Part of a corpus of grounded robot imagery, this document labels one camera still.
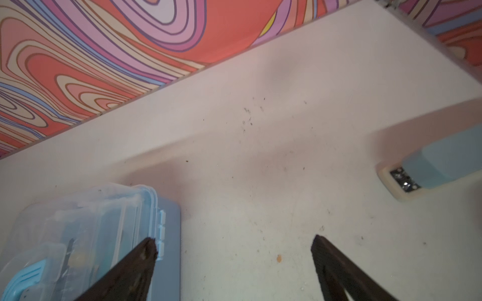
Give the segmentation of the blue plastic tool box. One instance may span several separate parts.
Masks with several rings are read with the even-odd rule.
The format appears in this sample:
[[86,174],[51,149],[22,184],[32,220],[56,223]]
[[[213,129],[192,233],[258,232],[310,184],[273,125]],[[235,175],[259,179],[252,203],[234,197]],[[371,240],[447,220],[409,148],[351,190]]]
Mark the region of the blue plastic tool box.
[[149,186],[106,184],[18,214],[1,252],[2,300],[75,300],[145,238],[148,300],[179,300],[181,211]]

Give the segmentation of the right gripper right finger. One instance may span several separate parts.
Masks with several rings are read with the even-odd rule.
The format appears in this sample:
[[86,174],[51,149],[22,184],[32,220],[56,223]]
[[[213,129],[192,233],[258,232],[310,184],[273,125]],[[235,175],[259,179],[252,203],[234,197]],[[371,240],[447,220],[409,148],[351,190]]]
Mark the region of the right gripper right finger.
[[311,254],[325,300],[395,300],[326,237],[314,237]]

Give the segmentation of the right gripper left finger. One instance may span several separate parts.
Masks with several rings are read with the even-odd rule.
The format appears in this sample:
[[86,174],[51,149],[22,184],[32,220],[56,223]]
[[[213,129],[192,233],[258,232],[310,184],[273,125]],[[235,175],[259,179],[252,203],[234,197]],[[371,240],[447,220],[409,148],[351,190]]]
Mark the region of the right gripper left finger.
[[145,238],[77,300],[146,300],[157,257],[155,239]]

